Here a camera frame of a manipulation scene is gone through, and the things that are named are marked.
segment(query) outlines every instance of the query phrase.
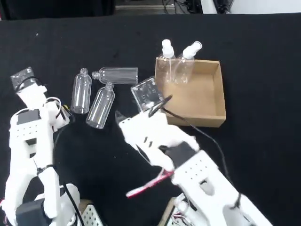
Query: upright bottle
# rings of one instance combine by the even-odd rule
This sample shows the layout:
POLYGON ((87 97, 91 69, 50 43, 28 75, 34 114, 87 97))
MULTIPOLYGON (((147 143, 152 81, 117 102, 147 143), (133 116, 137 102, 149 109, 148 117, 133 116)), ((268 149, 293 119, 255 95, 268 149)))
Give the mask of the upright bottle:
POLYGON ((114 85, 109 82, 105 85, 105 87, 102 87, 97 92, 91 110, 86 119, 86 123, 89 126, 97 129, 104 128, 115 98, 113 87, 114 85))
POLYGON ((74 79, 71 110, 77 114, 85 114, 90 108, 92 79, 88 70, 82 68, 74 79))
POLYGON ((159 55, 158 67, 160 72, 165 75, 166 81, 170 82, 173 79, 172 75, 172 59, 175 59, 174 48, 170 40, 162 41, 162 53, 159 55))
POLYGON ((187 83, 192 75, 194 66, 194 56, 202 48, 199 41, 195 41, 191 46, 183 50, 178 56, 178 63, 174 67, 174 81, 176 83, 187 83))

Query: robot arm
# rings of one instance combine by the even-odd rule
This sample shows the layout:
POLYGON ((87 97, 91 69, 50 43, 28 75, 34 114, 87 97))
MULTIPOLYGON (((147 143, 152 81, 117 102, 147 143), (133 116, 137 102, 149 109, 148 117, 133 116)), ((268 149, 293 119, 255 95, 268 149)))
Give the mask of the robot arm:
POLYGON ((173 171, 172 183, 184 192, 174 202, 180 212, 175 217, 185 216, 194 226, 272 225, 233 187, 207 153, 199 150, 194 137, 168 125, 163 112, 159 110, 149 117, 148 110, 133 118, 117 112, 116 120, 125 141, 151 165, 173 171))
MULTIPOLYGON (((69 123, 69 114, 58 98, 46 98, 47 89, 36 83, 31 68, 11 78, 16 93, 27 108, 15 113, 10 121, 11 164, 2 209, 13 226, 28 224, 30 214, 37 216, 34 218, 37 221, 31 225, 65 226, 74 215, 74 209, 70 200, 66 202, 66 195, 60 196, 59 177, 53 168, 53 133, 69 123), (37 201, 23 203, 24 194, 34 177, 39 177, 44 186, 44 200, 42 206, 37 207, 37 201), (43 219, 42 224, 39 218, 44 216, 47 219, 43 219)), ((77 188, 67 186, 78 205, 77 188)))

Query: cardboard box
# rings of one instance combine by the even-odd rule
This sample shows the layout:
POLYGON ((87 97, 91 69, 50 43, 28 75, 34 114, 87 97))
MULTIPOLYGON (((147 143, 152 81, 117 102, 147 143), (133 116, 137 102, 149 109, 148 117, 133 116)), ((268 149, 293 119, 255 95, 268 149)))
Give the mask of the cardboard box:
MULTIPOLYGON (((196 60, 189 82, 175 84, 166 83, 165 74, 157 67, 160 60, 156 60, 156 84, 164 97, 173 95, 165 108, 195 126, 220 127, 226 120, 220 62, 196 60)), ((187 125, 169 114, 167 119, 173 125, 187 125)))

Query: black cloth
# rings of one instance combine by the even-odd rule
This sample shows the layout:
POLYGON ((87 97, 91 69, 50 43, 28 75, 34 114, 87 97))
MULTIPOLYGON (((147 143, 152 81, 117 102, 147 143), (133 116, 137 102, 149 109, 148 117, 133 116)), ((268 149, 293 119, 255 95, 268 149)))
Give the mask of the black cloth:
MULTIPOLYGON (((9 76, 31 66, 48 90, 70 104, 80 68, 137 66, 139 80, 154 75, 161 41, 171 39, 177 54, 195 40, 196 58, 221 62, 227 119, 204 129, 224 150, 236 189, 247 195, 276 226, 298 225, 301 162, 301 14, 175 15, 0 22, 0 194, 9 174, 9 120, 24 108, 9 76)), ((94 81, 92 100, 100 83, 94 81)), ((153 226, 180 190, 169 180, 127 199, 125 193, 153 179, 151 167, 127 145, 114 121, 115 110, 138 113, 129 85, 116 85, 105 129, 78 116, 60 137, 57 171, 91 199, 110 226, 153 226)), ((184 131, 222 166, 212 142, 184 131)), ((30 184, 26 199, 42 192, 30 184)))

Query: clear plastic bottle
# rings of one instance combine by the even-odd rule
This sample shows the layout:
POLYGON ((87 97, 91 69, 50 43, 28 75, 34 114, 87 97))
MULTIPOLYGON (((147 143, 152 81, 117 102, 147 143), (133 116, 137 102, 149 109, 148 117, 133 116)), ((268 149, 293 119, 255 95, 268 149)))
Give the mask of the clear plastic bottle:
POLYGON ((174 67, 174 81, 176 83, 187 83, 192 75, 194 66, 194 56, 202 48, 199 41, 195 41, 191 46, 183 50, 178 56, 178 63, 174 67))
POLYGON ((114 85, 109 82, 97 92, 96 98, 86 119, 86 123, 89 126, 97 129, 104 128, 115 98, 113 87, 114 85))
POLYGON ((164 39, 162 41, 162 53, 158 56, 158 67, 161 72, 163 72, 167 82, 171 82, 173 80, 172 76, 172 68, 173 63, 172 59, 175 59, 174 56, 174 48, 171 45, 169 39, 164 39))
POLYGON ((77 114, 86 114, 90 108, 92 79, 88 70, 82 68, 74 79, 71 110, 77 114))
POLYGON ((92 72, 92 78, 107 84, 137 84, 138 67, 103 67, 98 72, 92 72))

